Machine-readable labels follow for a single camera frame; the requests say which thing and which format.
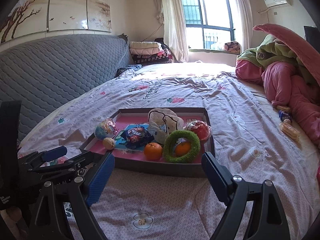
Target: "gray quilted mattress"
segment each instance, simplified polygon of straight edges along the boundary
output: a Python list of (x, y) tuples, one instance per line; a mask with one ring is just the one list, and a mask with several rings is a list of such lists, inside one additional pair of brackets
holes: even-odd
[(19, 141), (65, 103), (115, 77), (129, 64), (125, 35), (43, 38), (0, 53), (0, 103), (21, 100)]

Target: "window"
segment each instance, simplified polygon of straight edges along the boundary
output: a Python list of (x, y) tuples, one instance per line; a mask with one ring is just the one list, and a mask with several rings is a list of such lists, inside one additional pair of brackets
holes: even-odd
[(213, 49), (217, 42), (235, 40), (229, 0), (182, 0), (187, 42), (192, 49)]

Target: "black cable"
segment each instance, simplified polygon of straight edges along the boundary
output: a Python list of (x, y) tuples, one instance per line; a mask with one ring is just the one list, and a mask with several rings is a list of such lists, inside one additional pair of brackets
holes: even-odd
[(156, 29), (151, 35), (149, 35), (148, 37), (146, 37), (146, 38), (145, 38), (143, 41), (141, 41), (141, 42), (144, 42), (146, 39), (150, 38), (153, 34), (155, 34), (155, 33), (160, 29), (160, 27), (161, 27), (162, 25), (163, 25), (163, 24), (161, 24), (158, 29)]

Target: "blue gripper pad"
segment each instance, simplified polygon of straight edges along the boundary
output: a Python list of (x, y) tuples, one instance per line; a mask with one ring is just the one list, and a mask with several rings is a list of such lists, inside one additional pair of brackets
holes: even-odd
[(228, 183), (224, 178), (222, 166), (209, 152), (202, 155), (201, 165), (218, 200), (228, 206), (231, 198), (228, 194)]
[(66, 155), (67, 152), (68, 152), (68, 150), (66, 147), (60, 146), (58, 148), (44, 152), (41, 156), (41, 159), (43, 162), (50, 162), (55, 159), (58, 159), (59, 157)]
[(85, 199), (85, 203), (88, 207), (90, 207), (93, 203), (98, 202), (114, 167), (115, 158), (112, 154), (109, 154), (88, 185), (88, 194), (87, 198)]

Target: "curtain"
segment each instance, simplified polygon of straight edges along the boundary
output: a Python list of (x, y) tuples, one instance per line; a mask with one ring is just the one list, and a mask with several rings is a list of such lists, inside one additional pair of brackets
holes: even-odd
[(162, 0), (153, 0), (155, 2), (156, 8), (157, 8), (157, 15), (156, 19), (160, 24), (164, 23), (163, 19), (163, 6), (162, 6)]
[(164, 43), (178, 61), (188, 62), (187, 28), (181, 0), (162, 0), (164, 14)]
[(241, 53), (251, 48), (251, 38), (253, 33), (252, 11), (249, 0), (236, 0), (239, 17), (241, 21), (242, 33), (239, 33), (239, 43), (241, 44)]

